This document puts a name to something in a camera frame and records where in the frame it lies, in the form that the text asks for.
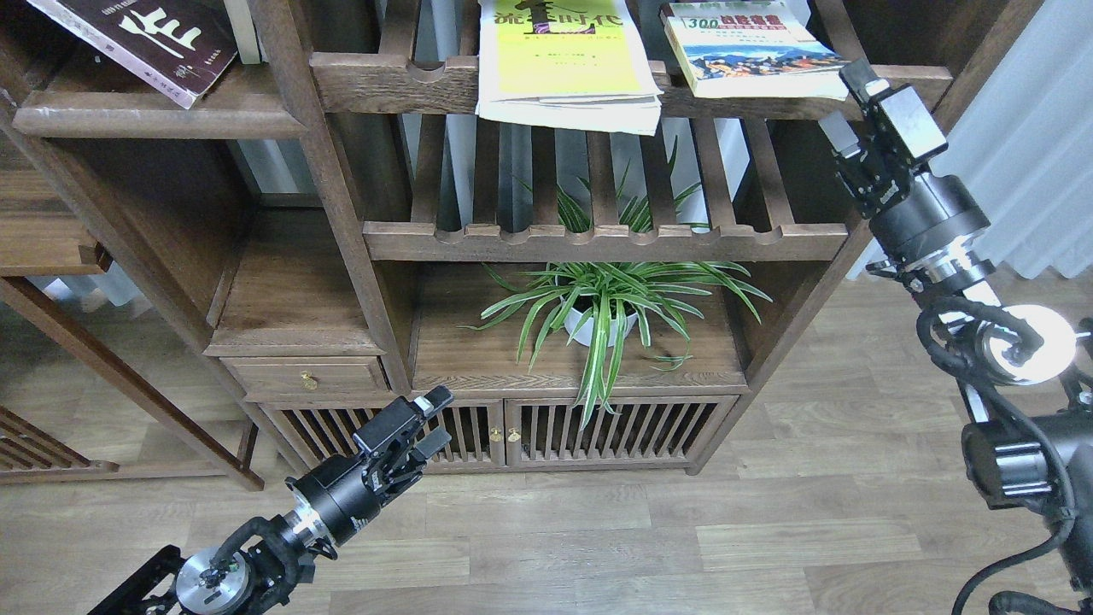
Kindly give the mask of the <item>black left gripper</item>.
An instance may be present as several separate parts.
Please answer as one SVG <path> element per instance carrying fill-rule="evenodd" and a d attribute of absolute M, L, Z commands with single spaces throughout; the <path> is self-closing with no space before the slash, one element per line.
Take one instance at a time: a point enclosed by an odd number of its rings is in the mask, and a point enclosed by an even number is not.
<path fill-rule="evenodd" d="M 286 525 L 302 548 L 316 542 L 341 546 L 351 540 L 398 495 L 422 477 L 428 460 L 453 441 L 445 428 L 437 428 L 410 443 L 427 421 L 453 404 L 445 386 L 409 401 L 395 398 L 362 428 L 353 433 L 359 456 L 332 456 L 299 478 L 286 478 L 296 498 L 286 515 Z"/>

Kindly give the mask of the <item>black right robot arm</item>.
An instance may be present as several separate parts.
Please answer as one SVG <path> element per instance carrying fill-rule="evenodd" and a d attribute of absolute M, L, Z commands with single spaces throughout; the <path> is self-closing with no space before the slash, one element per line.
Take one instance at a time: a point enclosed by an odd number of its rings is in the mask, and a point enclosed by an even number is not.
<path fill-rule="evenodd" d="M 916 332 L 937 367 L 956 379 L 969 421 L 961 430 L 967 477 L 991 509 L 1026 507 L 1049 539 L 988 565 L 961 587 L 961 614 L 984 580 L 1051 549 L 1061 554 L 1078 612 L 1092 583 L 1090 319 L 1074 330 L 1036 304 L 1006 305 L 988 284 L 994 265 L 973 252 L 988 218 L 956 176 L 930 159 L 947 140 L 909 85 L 893 86 L 867 60 L 839 75 L 870 133 L 860 140 L 841 113 L 821 121 L 837 173 L 885 257 L 868 272 L 890 277 L 919 307 Z"/>

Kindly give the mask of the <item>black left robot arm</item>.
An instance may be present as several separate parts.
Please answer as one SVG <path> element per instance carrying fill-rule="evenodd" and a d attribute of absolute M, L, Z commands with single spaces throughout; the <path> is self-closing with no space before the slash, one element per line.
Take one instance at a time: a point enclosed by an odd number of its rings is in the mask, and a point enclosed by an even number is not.
<path fill-rule="evenodd" d="M 95 606 L 96 614 L 262 614 L 285 605 L 290 592 L 310 583 L 316 557 L 371 523 L 423 476 L 432 456 L 453 439 L 427 430 L 428 419 L 453 402 L 437 386 L 415 400 L 395 398 L 353 435 L 359 454 L 332 456 L 299 478 L 286 478 L 296 505 L 286 515 L 254 517 L 216 548 L 186 558 L 165 546 Z"/>

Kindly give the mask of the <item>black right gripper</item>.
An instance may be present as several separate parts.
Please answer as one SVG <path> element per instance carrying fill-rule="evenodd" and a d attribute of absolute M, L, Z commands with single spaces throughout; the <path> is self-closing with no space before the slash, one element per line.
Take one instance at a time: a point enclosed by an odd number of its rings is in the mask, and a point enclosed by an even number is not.
<path fill-rule="evenodd" d="M 874 125 L 879 147 L 891 151 L 902 165 L 916 170 L 949 143 L 932 113 L 909 83 L 891 86 L 866 59 L 843 66 L 839 76 Z M 856 198 L 877 243 L 890 261 L 905 267 L 943 249 L 957 237 L 972 237 L 989 226 L 984 211 L 955 175 L 920 172 L 898 184 L 886 172 L 863 170 L 862 144 L 842 113 L 819 121 L 827 137 L 842 179 Z"/>

